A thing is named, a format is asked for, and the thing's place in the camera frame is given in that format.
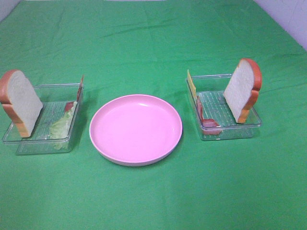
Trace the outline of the bacon strip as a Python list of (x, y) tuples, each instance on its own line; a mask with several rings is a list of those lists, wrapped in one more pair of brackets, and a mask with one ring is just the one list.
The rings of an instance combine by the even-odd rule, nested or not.
[(64, 108), (64, 112), (68, 112), (70, 109), (73, 108), (74, 103), (78, 102), (78, 100), (80, 98), (81, 90), (83, 88), (83, 80), (84, 80), (84, 75), (82, 75), (82, 77), (81, 77), (81, 81), (80, 81), (79, 88), (78, 88), (78, 91), (77, 91), (76, 101), (67, 102), (66, 105), (65, 105), (65, 108)]
[[(206, 128), (218, 127), (219, 124), (212, 118), (204, 118), (203, 116), (203, 106), (201, 103), (201, 99), (197, 96), (197, 111), (200, 116), (201, 125)], [(203, 130), (202, 133), (204, 135), (219, 135), (222, 131), (220, 129), (216, 130)]]

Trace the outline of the right clear plastic container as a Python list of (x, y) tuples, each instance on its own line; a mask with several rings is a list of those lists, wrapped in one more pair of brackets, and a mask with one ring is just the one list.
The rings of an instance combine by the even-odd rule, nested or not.
[[(192, 98), (186, 78), (188, 97), (191, 107), (194, 110), (197, 131), (200, 139), (203, 141), (253, 138), (260, 133), (259, 127), (261, 126), (261, 119), (254, 108), (250, 110), (245, 123), (236, 123), (223, 95), (231, 76), (231, 74), (191, 75), (196, 87), (196, 95), (201, 99), (204, 118), (212, 118), (219, 124), (218, 127), (213, 128), (206, 128), (201, 125), (200, 116), (197, 111), (197, 101), (194, 101)], [(216, 129), (220, 129), (222, 132), (219, 135), (204, 135), (202, 133), (203, 130)]]

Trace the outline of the toast bread slice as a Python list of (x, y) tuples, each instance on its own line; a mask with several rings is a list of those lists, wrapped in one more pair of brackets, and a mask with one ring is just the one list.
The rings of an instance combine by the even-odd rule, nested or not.
[(20, 136), (30, 137), (43, 104), (21, 70), (9, 70), (0, 79), (0, 103)]
[(245, 123), (249, 111), (256, 103), (262, 86), (262, 73), (258, 64), (250, 59), (240, 60), (223, 93), (235, 121)]

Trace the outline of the yellow cheese slice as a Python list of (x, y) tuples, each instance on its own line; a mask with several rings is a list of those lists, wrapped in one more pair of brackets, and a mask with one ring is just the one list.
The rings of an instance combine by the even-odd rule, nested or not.
[(190, 91), (191, 91), (192, 98), (193, 98), (194, 101), (196, 101), (197, 100), (196, 87), (193, 83), (193, 80), (192, 80), (192, 77), (191, 77), (189, 70), (187, 70), (187, 81), (188, 81), (188, 85), (189, 85), (189, 88), (190, 88)]

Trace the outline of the clear plastic container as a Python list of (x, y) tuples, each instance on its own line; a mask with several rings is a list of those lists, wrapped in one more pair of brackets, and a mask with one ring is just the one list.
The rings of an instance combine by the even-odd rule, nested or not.
[[(192, 98), (186, 78), (188, 97), (191, 107), (194, 110), (197, 131), (200, 139), (203, 141), (253, 138), (260, 133), (259, 127), (261, 126), (261, 119), (254, 108), (250, 110), (245, 123), (236, 123), (223, 95), (231, 76), (231, 74), (191, 75), (196, 87), (196, 95), (201, 99), (204, 118), (212, 118), (219, 124), (218, 127), (213, 128), (206, 128), (201, 125), (200, 116), (197, 111), (197, 101), (194, 101)], [(222, 132), (219, 135), (204, 135), (202, 133), (203, 130), (216, 129), (220, 129)]]
[(68, 136), (63, 139), (49, 137), (50, 126), (64, 115), (67, 102), (76, 101), (79, 83), (37, 85), (34, 90), (43, 108), (29, 138), (22, 138), (14, 123), (10, 123), (2, 137), (2, 143), (16, 155), (49, 154), (70, 152), (77, 140), (76, 123), (83, 103), (83, 89), (77, 102)]

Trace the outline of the left clear plastic container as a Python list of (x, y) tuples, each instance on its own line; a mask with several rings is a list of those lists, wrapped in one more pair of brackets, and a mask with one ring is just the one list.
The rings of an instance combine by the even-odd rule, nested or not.
[(77, 140), (76, 123), (83, 103), (83, 89), (77, 102), (68, 136), (63, 139), (49, 137), (50, 126), (64, 115), (67, 102), (76, 101), (79, 83), (37, 85), (34, 90), (43, 108), (29, 138), (22, 138), (14, 123), (10, 123), (2, 137), (2, 143), (16, 155), (49, 154), (70, 152)]

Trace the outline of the green tablecloth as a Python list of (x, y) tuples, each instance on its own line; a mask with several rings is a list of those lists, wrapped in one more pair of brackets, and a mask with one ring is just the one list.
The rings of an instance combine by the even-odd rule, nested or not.
[[(193, 75), (255, 60), (263, 83), (253, 138), (202, 141), (187, 97)], [(82, 123), (66, 154), (0, 146), (3, 230), (304, 230), (307, 54), (252, 0), (22, 1), (0, 24), (0, 71), (32, 84), (84, 78)], [(103, 158), (94, 113), (135, 93), (171, 103), (176, 149), (146, 167)]]

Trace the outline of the green lettuce leaf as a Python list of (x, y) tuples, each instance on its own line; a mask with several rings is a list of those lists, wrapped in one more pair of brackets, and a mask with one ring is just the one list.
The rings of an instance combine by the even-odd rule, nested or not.
[(50, 126), (51, 139), (63, 139), (68, 136), (77, 102), (68, 102), (64, 108), (64, 115)]

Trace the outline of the pink round plate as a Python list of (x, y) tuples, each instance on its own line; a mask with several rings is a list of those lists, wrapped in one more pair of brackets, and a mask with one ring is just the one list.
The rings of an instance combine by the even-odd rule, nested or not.
[(168, 156), (182, 131), (181, 118), (171, 104), (155, 96), (132, 94), (103, 105), (91, 120), (89, 136), (109, 161), (144, 166)]

